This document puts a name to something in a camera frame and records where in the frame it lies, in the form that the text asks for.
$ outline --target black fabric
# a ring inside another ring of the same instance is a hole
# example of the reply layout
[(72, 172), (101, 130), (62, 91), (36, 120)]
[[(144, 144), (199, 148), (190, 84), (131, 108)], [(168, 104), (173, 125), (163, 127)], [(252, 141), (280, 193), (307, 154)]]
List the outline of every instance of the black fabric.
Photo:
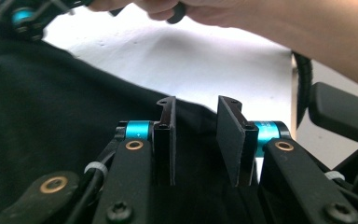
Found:
[[(41, 175), (81, 175), (120, 120), (158, 119), (156, 101), (164, 97), (46, 43), (0, 36), (0, 212)], [(201, 216), (188, 216), (187, 223), (249, 219), (243, 193), (229, 185), (214, 140), (215, 114), (179, 101), (176, 116), (177, 185), (191, 193), (172, 211), (192, 202)]]

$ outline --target screw head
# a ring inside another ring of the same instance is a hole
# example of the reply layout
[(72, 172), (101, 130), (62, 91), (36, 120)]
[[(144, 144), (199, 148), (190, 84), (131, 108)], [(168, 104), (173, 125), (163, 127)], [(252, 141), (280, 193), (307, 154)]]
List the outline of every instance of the screw head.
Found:
[(129, 223), (132, 217), (132, 208), (125, 202), (117, 202), (106, 210), (106, 219), (109, 223)]
[(357, 215), (344, 203), (330, 203), (324, 207), (327, 216), (337, 224), (357, 223)]

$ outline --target black metal bracket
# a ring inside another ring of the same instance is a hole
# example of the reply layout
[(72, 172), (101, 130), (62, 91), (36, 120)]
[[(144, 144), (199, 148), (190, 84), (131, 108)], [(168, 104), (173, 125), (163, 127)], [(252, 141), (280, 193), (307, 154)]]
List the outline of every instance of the black metal bracket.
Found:
[(233, 186), (252, 182), (258, 128), (241, 113), (241, 102), (219, 96), (216, 139)]

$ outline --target black handle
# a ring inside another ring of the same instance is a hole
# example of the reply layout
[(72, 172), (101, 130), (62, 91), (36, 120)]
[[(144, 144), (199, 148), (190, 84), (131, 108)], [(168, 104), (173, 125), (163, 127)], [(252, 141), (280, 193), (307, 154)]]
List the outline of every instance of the black handle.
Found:
[[(117, 16), (118, 13), (120, 13), (121, 10), (123, 10), (123, 8), (124, 7), (109, 11), (109, 13), (112, 14), (112, 16)], [(173, 12), (174, 12), (173, 16), (170, 17), (169, 19), (167, 19), (167, 23), (169, 23), (169, 24), (175, 24), (175, 23), (177, 23), (177, 22), (182, 20), (182, 18), (186, 15), (186, 6), (185, 6), (185, 4), (179, 2), (173, 8)]]

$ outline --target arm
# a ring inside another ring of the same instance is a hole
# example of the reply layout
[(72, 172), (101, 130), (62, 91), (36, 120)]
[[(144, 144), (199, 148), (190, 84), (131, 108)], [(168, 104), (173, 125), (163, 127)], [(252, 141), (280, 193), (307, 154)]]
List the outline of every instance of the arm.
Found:
[[(91, 7), (94, 10), (109, 10), (119, 1), (95, 0)], [(187, 16), (194, 21), (236, 27), (262, 35), (358, 83), (358, 0), (182, 2), (187, 6)], [(146, 10), (150, 18), (167, 20), (177, 1), (135, 0), (134, 3)]]
[(240, 28), (283, 44), (358, 83), (358, 0), (260, 2), (263, 9), (250, 15)]

